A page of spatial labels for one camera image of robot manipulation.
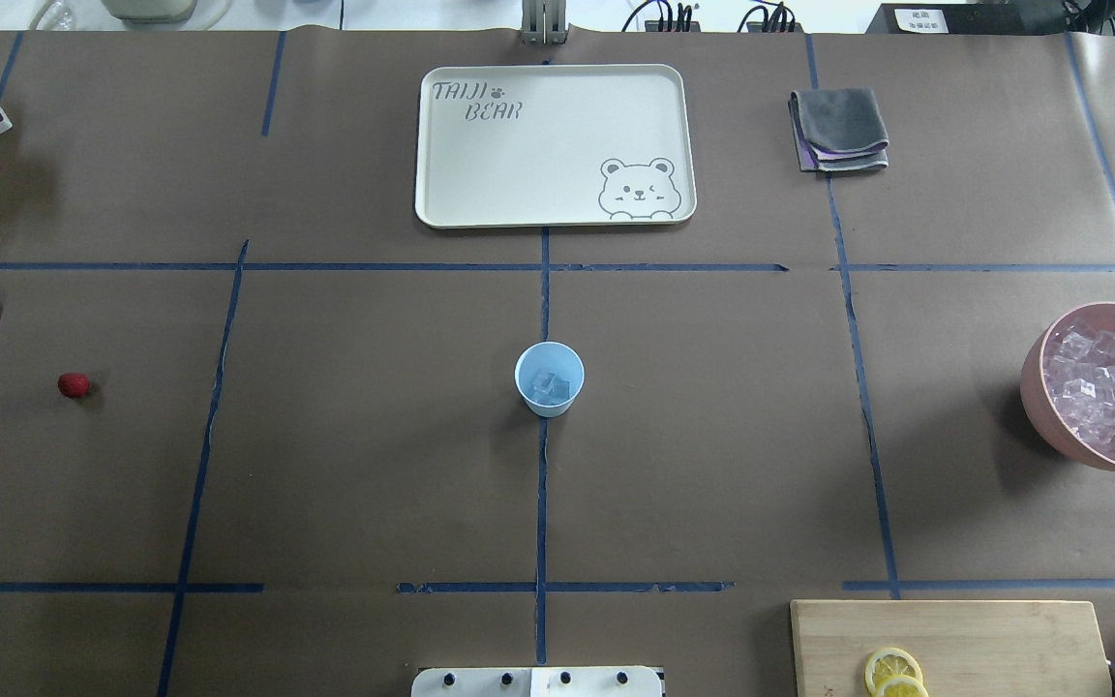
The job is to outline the clear ice cube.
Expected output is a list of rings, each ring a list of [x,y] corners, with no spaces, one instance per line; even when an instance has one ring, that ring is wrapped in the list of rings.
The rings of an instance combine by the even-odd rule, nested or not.
[[[554,407],[571,398],[571,383],[552,371],[539,371],[532,376],[527,396],[543,407]]]

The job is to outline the red strawberry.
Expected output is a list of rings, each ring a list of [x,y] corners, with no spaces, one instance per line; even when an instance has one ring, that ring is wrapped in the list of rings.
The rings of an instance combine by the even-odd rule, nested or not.
[[[61,374],[56,387],[68,400],[83,400],[93,393],[93,380],[85,374]]]

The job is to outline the light blue plastic cup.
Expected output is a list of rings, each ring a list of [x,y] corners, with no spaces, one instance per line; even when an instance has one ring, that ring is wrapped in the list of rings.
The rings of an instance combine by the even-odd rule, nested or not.
[[[564,343],[534,343],[515,362],[513,379],[529,409],[544,418],[563,415],[583,389],[586,370],[576,351]]]

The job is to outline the pink bowl of ice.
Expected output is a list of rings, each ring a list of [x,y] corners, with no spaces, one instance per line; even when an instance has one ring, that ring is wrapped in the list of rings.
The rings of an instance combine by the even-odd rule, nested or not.
[[[1115,303],[1075,306],[1053,320],[1022,364],[1019,397],[1054,449],[1115,471]]]

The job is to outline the cream bear tray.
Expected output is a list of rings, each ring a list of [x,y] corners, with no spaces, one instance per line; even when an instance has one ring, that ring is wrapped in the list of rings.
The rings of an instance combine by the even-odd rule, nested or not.
[[[668,225],[696,202],[673,67],[439,67],[421,79],[414,211],[429,228]]]

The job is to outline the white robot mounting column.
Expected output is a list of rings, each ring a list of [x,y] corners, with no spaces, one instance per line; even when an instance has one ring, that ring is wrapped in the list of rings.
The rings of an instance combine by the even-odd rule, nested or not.
[[[663,671],[642,665],[425,669],[411,696],[665,696]]]

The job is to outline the folded grey purple cloth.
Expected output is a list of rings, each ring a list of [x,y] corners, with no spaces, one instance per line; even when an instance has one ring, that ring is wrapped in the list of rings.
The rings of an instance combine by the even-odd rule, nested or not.
[[[788,107],[801,171],[842,173],[889,167],[889,133],[872,89],[792,91]]]

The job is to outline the wooden cutting board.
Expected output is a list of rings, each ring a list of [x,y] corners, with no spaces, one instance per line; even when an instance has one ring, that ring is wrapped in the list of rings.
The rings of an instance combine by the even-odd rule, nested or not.
[[[799,696],[867,696],[867,657],[917,659],[933,696],[1109,696],[1096,609],[1058,600],[830,600],[789,606]]]

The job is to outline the lemon slices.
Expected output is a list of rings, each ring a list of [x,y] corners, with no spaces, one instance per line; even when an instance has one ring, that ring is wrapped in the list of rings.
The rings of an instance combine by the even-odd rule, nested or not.
[[[863,666],[867,696],[929,696],[923,669],[906,650],[886,646],[867,656]]]

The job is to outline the aluminium frame post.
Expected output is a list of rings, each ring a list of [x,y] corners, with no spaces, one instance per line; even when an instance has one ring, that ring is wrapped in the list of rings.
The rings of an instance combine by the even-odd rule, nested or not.
[[[566,43],[569,40],[566,0],[523,0],[521,9],[522,43]]]

